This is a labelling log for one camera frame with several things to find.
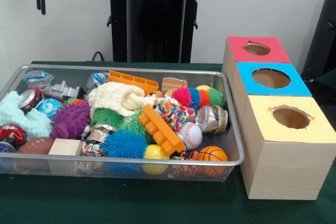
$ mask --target green spiky ball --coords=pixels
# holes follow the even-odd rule
[[[91,126],[96,124],[107,124],[118,129],[123,123],[124,117],[114,110],[98,108],[93,113]]]
[[[141,134],[144,136],[149,144],[154,143],[152,136],[147,132],[145,127],[139,122],[139,116],[142,110],[137,110],[134,115],[124,118],[123,124],[119,130],[129,131],[134,134]]]
[[[215,90],[215,89],[209,89],[208,91],[210,100],[211,100],[211,105],[218,105],[218,106],[222,106],[223,105],[223,100],[224,98],[224,94]]]

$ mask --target baseball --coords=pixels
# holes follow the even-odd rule
[[[202,142],[202,131],[194,123],[182,123],[179,134],[182,136],[182,141],[185,144],[187,151],[195,150]]]

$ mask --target wire mesh basket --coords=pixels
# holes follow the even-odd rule
[[[184,71],[159,69],[129,69],[106,67],[80,67],[57,65],[27,65],[19,68],[0,92],[0,100],[10,91],[16,90],[19,94],[27,89],[22,77],[26,72],[43,70],[55,76],[54,83],[66,81],[71,87],[80,86],[85,89],[90,75],[95,72],[108,72],[115,70],[141,78],[156,80],[161,89],[163,78],[172,77],[186,80],[189,87],[208,85],[225,93],[226,102],[223,107],[228,111],[229,119],[226,131],[221,134],[203,134],[201,146],[209,145],[221,147],[227,154],[227,162],[162,160],[162,159],[136,159],[136,158],[109,158],[62,155],[37,155],[21,153],[0,153],[0,173],[28,174],[28,175],[54,175],[75,177],[104,177],[104,178],[144,178],[144,179],[170,179],[194,180],[209,182],[224,182],[233,168],[244,160],[243,145],[241,143],[239,127],[227,79],[219,72],[211,71]],[[143,170],[149,168],[153,174],[149,175]],[[208,176],[206,171],[211,169],[218,176]]]

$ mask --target blue square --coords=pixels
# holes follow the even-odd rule
[[[237,65],[248,94],[311,97],[290,63],[238,62]]]

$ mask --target basketball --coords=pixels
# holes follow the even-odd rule
[[[226,153],[217,146],[203,148],[197,156],[199,161],[228,161]],[[224,173],[224,166],[202,166],[202,171],[210,177],[218,177]]]

